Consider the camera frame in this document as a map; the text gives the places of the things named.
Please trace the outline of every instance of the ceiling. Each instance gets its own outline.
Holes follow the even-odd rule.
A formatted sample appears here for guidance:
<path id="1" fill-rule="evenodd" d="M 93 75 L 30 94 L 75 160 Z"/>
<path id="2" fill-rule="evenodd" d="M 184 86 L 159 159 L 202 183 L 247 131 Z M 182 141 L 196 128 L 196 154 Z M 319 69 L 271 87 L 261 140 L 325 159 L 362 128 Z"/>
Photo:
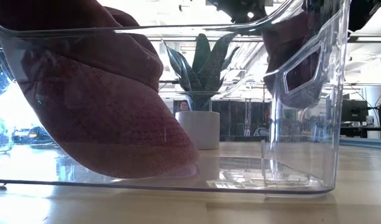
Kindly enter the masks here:
<path id="1" fill-rule="evenodd" d="M 230 24 L 231 18 L 222 11 L 217 11 L 215 6 L 206 4 L 205 0 L 98 0 L 102 5 L 120 9 L 132 15 L 142 26 L 167 26 L 167 25 L 188 25 L 188 24 Z M 266 7 L 268 13 L 279 7 L 280 3 L 274 1 L 273 7 Z M 377 11 L 368 24 L 353 34 L 361 35 L 381 35 L 381 9 Z M 372 43 L 381 40 L 381 37 L 359 37 L 356 42 L 347 46 L 346 81 L 350 83 L 381 83 L 381 43 Z M 177 79 L 170 71 L 169 61 L 165 47 L 160 40 L 152 42 L 157 52 L 160 54 L 165 65 L 165 71 L 161 77 L 163 83 L 160 84 L 160 94 L 163 98 L 184 98 L 176 92 L 182 91 L 179 85 L 170 81 Z M 194 57 L 194 42 L 171 42 L 171 47 L 180 51 L 189 64 Z M 267 69 L 267 54 L 263 43 L 246 43 L 247 47 L 236 52 L 230 72 L 225 76 L 225 82 L 220 91 L 232 88 L 239 80 L 244 81 L 244 77 L 253 75 L 249 80 L 234 92 L 227 95 L 216 96 L 230 98 L 270 98 L 271 96 L 263 89 L 262 76 Z M 374 71 L 374 77 L 365 75 Z"/>

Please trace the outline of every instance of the table surface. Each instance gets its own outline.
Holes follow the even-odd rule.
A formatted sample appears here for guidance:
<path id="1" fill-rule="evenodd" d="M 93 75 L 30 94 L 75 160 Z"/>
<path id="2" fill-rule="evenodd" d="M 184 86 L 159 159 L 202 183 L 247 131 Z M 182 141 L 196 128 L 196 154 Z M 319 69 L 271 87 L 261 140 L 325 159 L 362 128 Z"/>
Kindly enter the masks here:
<path id="1" fill-rule="evenodd" d="M 249 144 L 222 143 L 218 153 Z M 381 223 L 381 150 L 341 146 L 336 189 L 319 198 L 7 185 L 0 223 Z"/>

